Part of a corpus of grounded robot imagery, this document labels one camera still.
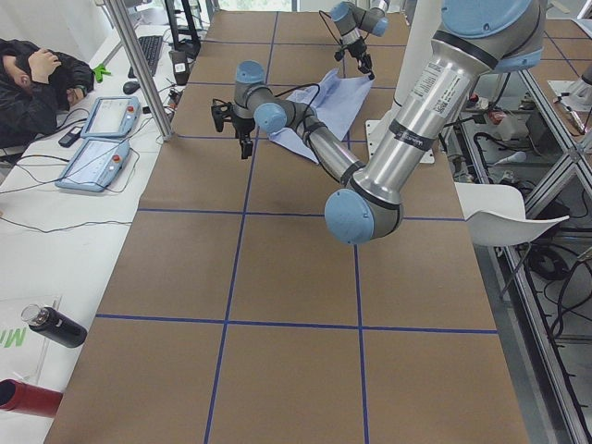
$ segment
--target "black water bottle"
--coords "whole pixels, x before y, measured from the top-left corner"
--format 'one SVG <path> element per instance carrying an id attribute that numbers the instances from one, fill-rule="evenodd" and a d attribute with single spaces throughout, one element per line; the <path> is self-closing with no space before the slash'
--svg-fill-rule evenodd
<path id="1" fill-rule="evenodd" d="M 31 304 L 22 311 L 20 317 L 34 332 L 70 349 L 78 347 L 86 339 L 86 328 L 52 307 Z"/>

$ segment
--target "black cable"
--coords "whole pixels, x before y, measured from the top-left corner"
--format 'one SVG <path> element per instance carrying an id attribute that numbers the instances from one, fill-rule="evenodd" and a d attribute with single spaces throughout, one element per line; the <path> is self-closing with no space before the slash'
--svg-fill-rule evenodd
<path id="1" fill-rule="evenodd" d="M 451 122 L 451 123 L 447 123 L 446 125 L 444 125 L 443 128 L 454 127 L 455 125 L 461 125 L 462 123 L 470 122 L 471 120 L 475 121 L 475 117 L 476 116 L 471 116 L 471 117 L 468 117 L 468 118 L 463 118 L 461 120 L 456 120 L 456 121 Z"/>
<path id="2" fill-rule="evenodd" d="M 82 111 L 82 112 L 86 113 L 86 118 L 88 118 L 88 116 L 91 115 L 91 112 L 88 109 L 85 109 L 85 108 L 76 108 L 76 109 L 74 109 L 74 110 L 72 110 L 72 111 L 70 111 L 68 113 L 68 115 L 66 116 L 66 118 L 64 119 L 64 121 L 62 122 L 62 124 L 59 127 L 57 127 L 57 131 L 56 132 L 58 132 L 59 130 L 63 129 L 65 127 L 65 125 L 66 125 L 66 122 L 68 122 L 69 117 L 72 116 L 74 113 L 76 113 L 78 111 Z"/>
<path id="3" fill-rule="evenodd" d="M 444 153 L 447 153 L 448 152 L 448 145 L 446 144 L 446 141 L 444 140 L 444 136 L 442 136 L 441 132 L 438 133 L 438 138 L 440 140 L 440 144 L 442 145 L 442 149 L 444 150 Z"/>
<path id="4" fill-rule="evenodd" d="M 111 150 L 109 150 L 109 151 L 113 151 L 113 150 L 115 150 L 116 148 L 118 148 L 118 146 L 119 146 L 121 143 L 123 143 L 123 142 L 125 142 L 125 141 L 129 141 L 129 140 L 130 140 L 132 137 L 134 137 L 136 134 L 138 134 L 138 132 L 140 132 L 140 131 L 141 131 L 141 130 L 142 130 L 142 129 L 143 129 L 143 128 L 144 128 L 144 127 L 145 127 L 145 126 L 148 124 L 148 122 L 150 122 L 150 120 L 152 120 L 152 119 L 153 119 L 153 117 L 148 117 L 148 118 L 146 118 L 146 119 L 145 119 L 145 120 L 144 120 L 144 121 L 141 123 L 141 125 L 140 125 L 140 126 L 139 126 L 139 127 L 138 127 L 138 128 L 137 128 L 137 129 L 136 129 L 134 132 L 133 132 L 133 133 L 131 133 L 131 134 L 130 134 L 130 136 L 128 136 L 128 137 L 126 137 L 125 139 L 121 140 L 121 141 L 120 141 L 120 142 L 119 142 L 117 145 L 115 145 L 115 146 L 114 146 L 113 148 L 111 148 Z M 30 172 L 30 171 L 29 171 L 27 168 L 25 168 L 25 167 L 23 167 L 23 166 L 20 166 L 19 164 L 16 164 L 16 167 L 20 167 L 20 168 L 21 168 L 23 171 L 25 171 L 27 174 L 29 174 L 29 176 L 31 176 L 31 178 L 32 178 L 32 179 L 33 179 L 35 182 L 37 182 L 37 183 L 36 183 L 35 185 L 30 185 L 29 187 L 16 188 L 16 189 L 14 189 L 14 190 L 0 191 L 0 195 L 2 195 L 2 194 L 9 194 L 9 193 L 11 193 L 11 192 L 17 192 L 17 191 L 26 191 L 26 190 L 31 190 L 31 189 L 33 189 L 33 188 L 41 187 L 41 186 L 43 186 L 43 185 L 48 185 L 48 184 L 51 184 L 51 183 L 56 183 L 56 182 L 58 182 L 59 180 L 62 180 L 62 179 L 69 179 L 71 176 L 73 176 L 73 175 L 75 175 L 76 173 L 78 173 L 78 172 L 82 171 L 84 168 L 86 168 L 86 167 L 87 167 L 88 165 L 90 165 L 92 162 L 94 162 L 94 161 L 96 161 L 96 160 L 100 159 L 101 157 L 103 157 L 103 156 L 105 156 L 105 155 L 106 155 L 106 153 L 103 153 L 103 154 L 100 154 L 100 155 L 96 156 L 95 158 L 93 158 L 93 159 L 91 159 L 90 161 L 88 161 L 88 162 L 87 162 L 85 165 L 83 165 L 83 166 L 79 167 L 78 169 L 76 169 L 76 170 L 74 170 L 74 171 L 70 171 L 70 172 L 69 172 L 69 174 L 67 174 L 66 176 L 64 176 L 64 177 L 62 177 L 62 178 L 57 178 L 57 179 L 52 179 L 52 180 L 46 180 L 46 181 L 38 180 L 37 178 L 35 178 L 35 177 L 32 175 L 32 173 L 31 173 L 31 172 Z M 73 183 L 78 183 L 79 185 L 81 185 L 81 182 L 76 182 L 76 181 L 74 181 L 74 180 L 72 180 L 72 179 L 70 179 L 70 181 L 72 181 Z M 88 183 L 88 184 L 96 184 L 96 185 L 98 185 L 98 183 L 96 183 L 96 182 L 84 182 L 84 183 L 85 183 L 85 184 L 86 184 L 86 183 Z"/>
<path id="5" fill-rule="evenodd" d="M 565 233 L 592 233 L 592 228 L 568 228 L 568 227 L 560 227 L 557 228 L 558 231 L 562 231 Z"/>
<path id="6" fill-rule="evenodd" d="M 590 214 L 590 208 L 588 208 L 588 204 L 586 203 L 586 190 L 582 190 L 582 203 L 584 204 L 584 208 L 586 209 L 586 212 L 580 216 L 570 215 L 571 219 L 583 219 L 584 217 L 587 217 Z"/>
<path id="7" fill-rule="evenodd" d="M 509 72 L 506 75 L 506 80 L 503 82 L 503 85 L 501 85 L 501 89 L 499 90 L 499 94 L 498 94 L 498 98 L 496 100 L 493 101 L 493 103 L 489 104 L 488 109 L 493 109 L 498 105 L 498 102 L 501 99 L 501 96 L 504 94 L 504 92 L 506 91 L 506 87 L 508 86 L 508 82 L 510 81 L 510 76 L 511 76 L 511 72 Z"/>
<path id="8" fill-rule="evenodd" d="M 61 160 L 62 162 L 69 162 L 69 159 L 65 159 L 64 157 L 57 157 L 56 155 L 48 155 L 48 154 L 27 154 L 27 155 L 23 155 L 19 161 L 21 161 L 22 159 L 26 159 L 28 157 L 47 157 L 48 159 L 56 159 L 56 160 Z"/>
<path id="9" fill-rule="evenodd" d="M 584 128 L 588 126 L 588 121 L 590 120 L 590 116 L 592 116 L 592 106 L 590 106 L 590 110 L 588 111 L 588 116 L 586 117 L 586 123 L 584 124 Z"/>
<path id="10" fill-rule="evenodd" d="M 558 248 L 558 249 L 563 250 L 563 251 L 565 251 L 565 252 L 567 252 L 567 253 L 575 256 L 575 257 L 579 256 L 579 253 L 575 252 L 574 250 L 572 250 L 570 248 L 567 248 L 567 247 L 564 247 L 563 245 L 559 245 L 557 243 L 546 242 L 546 243 L 543 243 L 543 244 L 539 244 L 538 243 L 537 245 Z M 554 330 L 555 326 L 557 326 L 560 322 L 561 322 L 561 325 L 562 325 L 562 319 L 560 320 L 561 317 L 563 317 L 567 313 L 572 312 L 576 308 L 584 305 L 586 302 L 588 302 L 590 299 L 592 299 L 592 291 L 591 291 L 590 292 L 590 295 L 588 295 L 586 298 L 584 298 L 582 301 L 578 302 L 577 304 L 572 305 L 571 307 L 567 307 L 567 306 L 564 306 L 562 304 L 562 298 L 564 296 L 565 289 L 567 288 L 567 285 L 569 285 L 569 280 L 572 278 L 572 275 L 575 272 L 574 268 L 577 268 L 577 266 L 579 266 L 581 264 L 583 264 L 586 267 L 586 269 L 588 270 L 588 273 L 592 277 L 592 267 L 590 267 L 590 265 L 586 261 L 584 261 L 584 262 L 575 262 L 573 264 L 572 268 L 569 271 L 569 274 L 567 275 L 567 277 L 563 281 L 563 286 L 561 287 L 562 293 L 560 292 L 560 296 L 559 296 L 558 300 L 556 302 L 554 302 L 554 303 L 557 303 L 557 306 L 558 306 L 558 317 L 557 317 L 557 319 L 555 319 L 555 322 L 553 322 L 553 324 L 549 328 L 551 332 Z"/>
<path id="11" fill-rule="evenodd" d="M 559 296 L 557 298 L 557 317 L 555 318 L 555 320 L 553 321 L 553 323 L 549 327 L 552 334 L 553 334 L 554 339 L 557 339 L 563 333 L 563 328 L 564 328 L 563 316 L 568 311 L 574 310 L 574 309 L 584 305 L 590 299 L 592 299 L 592 291 L 590 291 L 590 294 L 586 298 L 584 298 L 582 301 L 576 303 L 575 305 L 572 305 L 571 307 L 564 307 L 563 306 L 563 298 L 565 297 L 565 292 L 567 291 L 567 288 L 572 281 L 572 277 L 574 276 L 575 271 L 581 265 L 586 265 L 588 271 L 590 272 L 590 276 L 592 277 L 592 270 L 590 269 L 589 265 L 586 264 L 586 262 L 577 261 L 577 262 L 573 263 L 572 268 L 570 268 L 569 274 L 567 275 L 567 277 L 563 281 L 563 285 L 561 286 L 561 290 L 560 290 Z"/>
<path id="12" fill-rule="evenodd" d="M 72 226 L 63 227 L 63 228 L 41 229 L 41 228 L 37 228 L 37 227 L 31 227 L 31 226 L 25 225 L 25 224 L 20 224 L 19 222 L 15 222 L 13 220 L 7 219 L 4 216 L 0 216 L 0 220 L 4 220 L 8 224 L 15 225 L 17 227 L 32 229 L 33 231 L 37 231 L 37 232 L 43 233 L 43 234 L 55 233 L 57 231 L 68 231 L 69 229 L 80 228 L 80 227 L 89 227 L 89 226 L 94 226 L 94 225 L 128 225 L 128 226 L 131 225 L 131 222 L 120 222 L 118 220 L 105 220 L 102 222 L 83 222 L 78 225 L 72 225 Z"/>
<path id="13" fill-rule="evenodd" d="M 173 88 L 173 87 L 177 86 L 177 83 L 173 83 L 169 79 L 166 79 L 166 81 L 169 81 L 170 84 L 168 86 L 166 86 L 165 88 L 161 88 L 160 90 L 158 90 L 157 93 L 161 93 L 162 91 L 167 90 L 168 88 Z"/>
<path id="14" fill-rule="evenodd" d="M 506 143 L 503 143 L 501 139 L 496 139 L 495 137 L 493 137 L 491 134 L 489 134 L 487 132 L 476 132 L 475 136 L 473 136 L 473 142 L 475 142 L 475 144 L 477 145 L 477 147 L 479 149 L 482 149 L 481 146 L 479 145 L 479 142 L 477 141 L 477 138 L 479 138 L 479 137 L 483 137 L 484 139 L 487 139 L 490 142 L 495 143 L 496 145 L 498 145 L 500 151 L 508 150 L 508 151 L 519 152 L 519 151 L 531 151 L 532 150 L 532 147 L 524 147 L 524 149 L 520 149 L 520 147 L 510 146 Z"/>
<path id="15" fill-rule="evenodd" d="M 274 95 L 274 97 L 281 97 L 282 95 L 286 95 L 287 93 L 293 93 L 296 90 L 300 90 L 301 88 L 308 88 L 310 86 L 315 86 L 317 88 L 320 88 L 320 85 L 318 83 L 304 83 L 303 85 L 295 86 L 293 88 L 290 88 L 289 90 L 278 92 L 277 94 Z"/>
<path id="16" fill-rule="evenodd" d="M 313 104 L 313 102 L 315 101 L 316 97 L 318 96 L 318 94 L 321 93 L 321 85 L 319 85 L 318 83 L 315 83 L 312 86 L 316 86 L 316 92 L 314 93 L 313 98 L 311 99 L 311 101 L 306 105 L 306 107 L 304 108 L 304 116 L 306 117 L 306 112 L 310 109 L 311 105 Z"/>
<path id="17" fill-rule="evenodd" d="M 556 281 L 556 280 L 551 280 L 550 282 L 547 282 L 547 285 L 545 285 L 545 287 L 543 288 L 543 297 L 544 297 L 544 298 L 545 298 L 547 301 L 549 301 L 549 302 L 553 303 L 554 305 L 558 305 L 558 304 L 557 304 L 557 301 L 555 301 L 555 300 L 553 300 L 552 298 L 550 298 L 550 297 L 548 296 L 548 294 L 547 294 L 547 289 L 548 289 L 548 288 L 549 288 L 551 285 L 553 285 L 555 282 L 557 282 L 557 281 Z M 586 321 L 590 321 L 590 322 L 592 322 L 592 317 L 588 317 L 588 316 L 586 316 L 585 314 L 581 314 L 581 313 L 579 313 L 579 312 L 576 312 L 574 309 L 572 309 L 572 310 L 569 310 L 569 312 L 570 312 L 572 315 L 575 315 L 575 316 L 581 317 L 582 319 L 585 319 Z"/>
<path id="18" fill-rule="evenodd" d="M 86 118 L 79 118 L 78 120 L 74 120 L 72 122 L 69 122 L 67 125 L 65 125 L 66 122 L 64 121 L 64 123 L 62 123 L 62 125 L 60 125 L 55 130 L 55 132 L 52 132 L 51 134 L 45 134 L 41 137 L 37 137 L 37 138 L 35 138 L 35 140 L 33 142 L 42 141 L 44 139 L 47 139 L 48 137 L 55 136 L 59 131 L 65 130 L 66 128 L 70 128 L 71 126 L 76 125 L 77 123 L 81 123 L 81 122 L 85 122 L 85 121 L 86 121 Z"/>
<path id="19" fill-rule="evenodd" d="M 333 40 L 335 40 L 335 43 L 338 44 L 339 46 L 341 46 L 341 41 L 338 40 L 335 37 L 335 34 L 333 33 L 333 30 L 331 30 L 331 27 L 329 26 L 329 24 L 327 23 L 327 21 L 325 20 L 325 17 L 331 19 L 331 16 L 329 16 L 329 14 L 325 11 L 318 11 L 318 15 L 320 16 L 320 18 L 323 20 L 323 23 L 325 23 L 325 26 L 327 27 L 329 33 L 331 34 L 331 37 L 333 37 Z"/>

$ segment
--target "light blue cloth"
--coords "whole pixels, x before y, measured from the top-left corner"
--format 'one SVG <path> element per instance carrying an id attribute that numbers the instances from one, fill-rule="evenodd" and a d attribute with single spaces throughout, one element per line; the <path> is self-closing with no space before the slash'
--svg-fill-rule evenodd
<path id="1" fill-rule="evenodd" d="M 336 68 L 331 69 L 320 81 L 321 91 L 311 107 L 316 111 L 318 118 L 342 141 L 358 115 L 366 95 L 370 92 L 373 81 L 367 76 L 340 79 L 337 77 L 337 72 Z M 288 99 L 292 102 L 308 104 L 316 91 L 317 88 L 311 86 L 305 90 L 293 92 Z M 302 139 L 292 129 L 284 128 L 269 134 L 269 140 L 318 164 L 313 151 L 304 145 Z"/>

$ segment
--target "cable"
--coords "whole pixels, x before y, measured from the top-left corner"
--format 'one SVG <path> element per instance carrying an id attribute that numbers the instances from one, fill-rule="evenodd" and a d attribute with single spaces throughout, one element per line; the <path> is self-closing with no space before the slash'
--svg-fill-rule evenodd
<path id="1" fill-rule="evenodd" d="M 479 141 L 477 140 L 477 138 L 479 137 L 483 137 L 484 139 L 489 140 L 490 142 L 495 143 L 496 145 L 499 146 L 499 150 L 500 151 L 514 151 L 514 152 L 519 152 L 519 151 L 531 151 L 532 147 L 523 147 L 524 149 L 520 149 L 521 147 L 515 147 L 515 146 L 510 146 L 507 145 L 506 143 L 502 143 L 501 139 L 496 139 L 495 137 L 493 137 L 491 134 L 487 133 L 487 132 L 476 132 L 475 136 L 473 136 L 473 142 L 475 142 L 475 145 L 477 145 L 477 148 L 482 149 L 481 145 L 479 145 Z"/>
<path id="2" fill-rule="evenodd" d="M 341 46 L 341 40 L 338 40 L 335 37 L 335 34 L 333 33 L 333 30 L 331 30 L 331 28 L 329 27 L 329 24 L 327 23 L 327 21 L 325 20 L 325 17 L 331 19 L 331 16 L 329 16 L 329 14 L 325 11 L 318 11 L 318 15 L 321 17 L 321 19 L 323 20 L 323 23 L 325 23 L 325 26 L 327 27 L 329 33 L 331 34 L 331 37 L 333 37 L 333 40 L 335 41 L 336 44 L 338 44 L 339 46 Z"/>
<path id="3" fill-rule="evenodd" d="M 584 217 L 587 217 L 590 214 L 590 208 L 588 208 L 588 204 L 586 203 L 586 189 L 582 190 L 582 203 L 584 204 L 586 212 L 580 216 L 570 215 L 571 219 L 583 219 Z"/>
<path id="4" fill-rule="evenodd" d="M 118 148 L 118 146 L 119 146 L 121 143 L 123 143 L 123 142 L 125 142 L 125 141 L 129 141 L 129 140 L 131 140 L 131 138 L 132 138 L 132 137 L 134 137 L 134 136 L 136 136 L 136 135 L 138 134 L 138 132 L 140 132 L 140 131 L 141 131 L 141 130 L 142 130 L 142 129 L 143 129 L 143 128 L 144 128 L 144 127 L 145 127 L 145 126 L 148 124 L 148 122 L 150 122 L 150 120 L 152 120 L 152 119 L 153 119 L 153 117 L 148 117 L 148 118 L 146 118 L 146 119 L 145 119 L 145 120 L 144 120 L 144 121 L 141 123 L 141 125 L 140 125 L 140 126 L 139 126 L 139 127 L 138 127 L 138 128 L 137 128 L 137 129 L 136 129 L 134 132 L 133 132 L 133 133 L 131 133 L 131 134 L 130 134 L 130 136 L 128 136 L 128 137 L 124 138 L 123 140 L 121 140 L 121 141 L 120 141 L 120 142 L 119 142 L 117 145 L 115 145 L 115 146 L 114 146 L 113 148 L 111 148 L 111 150 L 109 150 L 109 151 L 113 151 L 113 150 L 117 149 L 117 148 Z M 67 175 L 66 175 L 66 176 L 64 176 L 64 177 L 57 178 L 57 179 L 52 179 L 52 180 L 47 180 L 47 181 L 38 180 L 37 178 L 35 178 L 35 177 L 32 175 L 32 173 L 31 173 L 31 172 L 30 172 L 30 171 L 29 171 L 27 168 L 25 168 L 25 167 L 23 167 L 23 166 L 20 166 L 19 164 L 15 164 L 15 166 L 16 166 L 16 167 L 20 167 L 20 168 L 21 168 L 23 171 L 25 171 L 25 172 L 26 172 L 26 173 L 27 173 L 29 176 L 31 176 L 31 178 L 32 178 L 32 179 L 33 179 L 35 182 L 37 182 L 37 183 L 36 183 L 35 185 L 30 185 L 29 187 L 17 188 L 17 189 L 14 189 L 14 190 L 0 191 L 0 195 L 2 195 L 2 194 L 9 194 L 9 193 L 11 193 L 11 192 L 17 192 L 17 191 L 26 191 L 26 190 L 31 190 L 31 189 L 33 189 L 33 188 L 41 187 L 41 186 L 43 186 L 43 185 L 47 185 L 47 184 L 50 184 L 50 183 L 55 183 L 55 182 L 57 182 L 57 181 L 59 181 L 59 180 L 62 180 L 62 179 L 69 179 L 71 176 L 73 176 L 73 175 L 75 175 L 75 174 L 79 173 L 79 172 L 80 172 L 80 171 L 82 171 L 84 168 L 86 168 L 88 165 L 90 165 L 90 164 L 91 164 L 91 163 L 93 163 L 94 161 L 96 161 L 96 160 L 100 159 L 101 157 L 105 156 L 107 153 L 102 153 L 102 154 L 100 154 L 100 155 L 96 156 L 95 158 L 93 158 L 93 159 L 91 159 L 89 162 L 87 162 L 85 165 L 83 165 L 83 166 L 79 167 L 79 168 L 78 168 L 78 169 L 76 169 L 76 170 L 70 171 L 70 172 L 69 172 L 69 174 L 67 174 Z M 74 183 L 81 184 L 81 182 L 76 182 L 76 181 L 74 181 L 74 180 L 72 180 L 72 179 L 70 179 L 70 180 L 71 180 L 72 182 L 74 182 Z M 84 183 L 88 183 L 88 184 L 97 184 L 96 182 L 84 182 Z M 126 183 L 126 185 L 124 186 L 124 188 L 123 188 L 121 191 L 113 191 L 113 192 L 117 192 L 117 193 L 123 192 L 123 191 L 125 190 L 125 187 L 127 187 L 127 183 Z"/>
<path id="5" fill-rule="evenodd" d="M 551 330 L 551 333 L 553 334 L 554 339 L 557 339 L 563 333 L 563 328 L 564 328 L 563 316 L 566 313 L 568 313 L 568 311 L 572 311 L 578 307 L 581 307 L 586 302 L 588 302 L 592 299 L 592 290 L 591 290 L 590 293 L 588 294 L 588 296 L 586 296 L 582 301 L 580 301 L 570 307 L 563 306 L 563 298 L 565 297 L 565 292 L 567 291 L 567 288 L 569 287 L 569 284 L 572 281 L 572 277 L 574 276 L 575 271 L 581 265 L 586 266 L 586 268 L 588 269 L 588 272 L 590 273 L 590 276 L 592 277 L 592 269 L 590 268 L 590 266 L 586 262 L 576 261 L 572 265 L 572 268 L 570 268 L 570 273 L 567 276 L 567 278 L 563 281 L 563 285 L 561 286 L 561 290 L 560 290 L 559 296 L 557 298 L 557 317 L 555 318 L 555 320 L 553 321 L 553 323 L 549 327 Z"/>
<path id="6" fill-rule="evenodd" d="M 61 160 L 62 162 L 69 162 L 69 159 L 65 159 L 64 157 L 57 157 L 56 155 L 48 155 L 48 154 L 27 154 L 27 155 L 23 155 L 19 161 L 21 161 L 22 159 L 27 159 L 29 157 L 47 157 L 48 159 L 57 159 L 57 160 Z"/>
<path id="7" fill-rule="evenodd" d="M 545 285 L 545 288 L 543 289 L 543 297 L 544 297 L 544 298 L 545 298 L 547 301 L 549 301 L 549 302 L 553 303 L 554 305 L 558 305 L 557 301 L 555 301 L 555 300 L 551 299 L 551 298 L 548 296 L 548 294 L 547 294 L 547 289 L 548 289 L 548 288 L 549 288 L 551 285 L 553 285 L 555 282 L 557 282 L 557 281 L 556 281 L 556 280 L 551 280 L 550 282 L 548 282 L 548 283 L 547 283 L 547 285 Z M 588 317 L 588 316 L 586 316 L 585 314 L 581 314 L 581 313 L 579 313 L 579 312 L 576 312 L 574 309 L 570 309 L 570 310 L 569 310 L 569 313 L 571 313 L 572 315 L 576 315 L 576 316 L 578 316 L 578 317 L 581 317 L 582 319 L 585 319 L 586 321 L 590 321 L 590 322 L 592 322 L 592 317 Z"/>
<path id="8" fill-rule="evenodd" d="M 319 85 L 318 83 L 313 84 L 312 86 L 316 87 L 316 92 L 314 93 L 313 98 L 311 99 L 311 101 L 308 103 L 308 105 L 306 105 L 306 107 L 304 108 L 304 116 L 306 117 L 306 112 L 310 109 L 311 105 L 313 104 L 313 102 L 315 101 L 316 97 L 318 96 L 318 94 L 321 93 L 321 85 Z"/>
<path id="9" fill-rule="evenodd" d="M 584 128 L 588 126 L 588 121 L 590 120 L 590 116 L 592 115 L 592 106 L 590 106 L 590 110 L 588 111 L 588 116 L 586 117 L 586 123 L 584 124 Z"/>
<path id="10" fill-rule="evenodd" d="M 50 233 L 55 233 L 57 231 L 68 231 L 69 229 L 80 228 L 80 227 L 89 227 L 89 226 L 94 226 L 94 225 L 127 225 L 127 226 L 131 225 L 131 222 L 120 222 L 118 220 L 105 220 L 102 222 L 83 222 L 78 225 L 72 225 L 72 226 L 63 227 L 63 228 L 41 229 L 41 228 L 31 227 L 31 226 L 25 225 L 25 224 L 20 224 L 19 222 L 15 222 L 13 220 L 7 219 L 4 216 L 0 216 L 0 220 L 4 220 L 8 224 L 15 225 L 17 227 L 32 229 L 33 231 L 37 231 L 42 234 L 50 234 Z"/>
<path id="11" fill-rule="evenodd" d="M 277 94 L 274 95 L 274 97 L 281 97 L 282 95 L 286 95 L 287 93 L 293 93 L 294 91 L 300 90 L 301 88 L 308 88 L 311 86 L 316 86 L 317 88 L 320 88 L 320 85 L 318 83 L 304 83 L 303 85 L 295 86 L 293 88 L 290 88 L 289 90 L 278 92 Z"/>
<path id="12" fill-rule="evenodd" d="M 489 104 L 488 109 L 491 110 L 493 108 L 495 108 L 498 105 L 498 102 L 501 99 L 501 96 L 504 94 L 504 92 L 506 91 L 506 87 L 508 86 L 508 82 L 510 81 L 510 76 L 511 76 L 511 72 L 509 72 L 506 75 L 506 80 L 503 82 L 503 85 L 501 85 L 501 89 L 499 90 L 499 94 L 498 94 L 498 98 L 496 100 L 493 101 L 493 103 Z"/>
<path id="13" fill-rule="evenodd" d="M 72 116 L 77 111 L 83 111 L 84 113 L 86 113 L 86 117 L 87 118 L 88 118 L 88 116 L 91 115 L 91 112 L 88 109 L 85 109 L 85 108 L 76 108 L 76 109 L 74 109 L 74 110 L 72 110 L 72 111 L 70 111 L 68 113 L 68 115 L 66 116 L 66 118 L 64 119 L 64 121 L 62 122 L 62 124 L 59 127 L 57 127 L 57 131 L 56 132 L 58 132 L 59 130 L 63 129 L 65 127 L 65 125 L 66 125 L 66 122 L 68 122 L 69 117 Z"/>
<path id="14" fill-rule="evenodd" d="M 454 127 L 456 125 L 461 125 L 462 123 L 465 123 L 465 122 L 470 122 L 471 120 L 475 121 L 475 117 L 476 116 L 471 116 L 471 117 L 468 117 L 468 118 L 463 118 L 461 120 L 456 120 L 456 121 L 451 122 L 451 123 L 447 123 L 446 125 L 444 125 L 443 128 Z"/>
<path id="15" fill-rule="evenodd" d="M 448 152 L 448 144 L 444 140 L 444 136 L 442 136 L 441 132 L 438 133 L 438 138 L 440 140 L 440 144 L 442 145 L 442 149 L 444 150 L 445 153 L 447 153 Z"/>

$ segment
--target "label on robot arm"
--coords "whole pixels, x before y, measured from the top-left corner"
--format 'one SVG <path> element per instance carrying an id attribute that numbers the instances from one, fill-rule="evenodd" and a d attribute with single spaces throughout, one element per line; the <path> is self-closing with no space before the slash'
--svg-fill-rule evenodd
<path id="1" fill-rule="evenodd" d="M 446 119 L 464 94 L 469 82 L 469 79 L 452 69 L 428 63 L 421 77 L 415 83 L 411 96 L 415 100 L 425 102 L 427 109 Z"/>

